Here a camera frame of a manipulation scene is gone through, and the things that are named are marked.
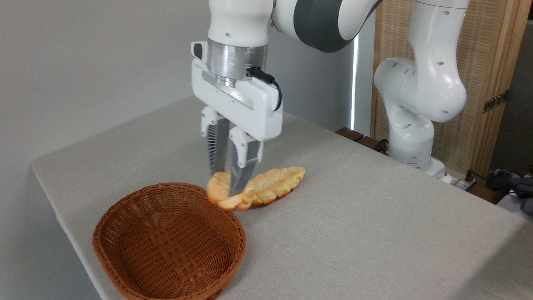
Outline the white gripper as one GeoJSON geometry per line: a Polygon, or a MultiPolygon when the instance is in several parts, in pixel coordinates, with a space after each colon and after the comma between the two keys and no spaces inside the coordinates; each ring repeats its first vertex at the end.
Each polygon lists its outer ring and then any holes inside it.
{"type": "Polygon", "coordinates": [[[264,142],[282,128],[282,105],[274,84],[249,74],[264,68],[268,46],[243,47],[213,40],[192,42],[192,89],[207,106],[201,112],[201,135],[207,140],[211,174],[225,171],[231,145],[230,195],[239,194],[262,161],[264,142]],[[229,131],[230,121],[237,127],[229,131]]]}

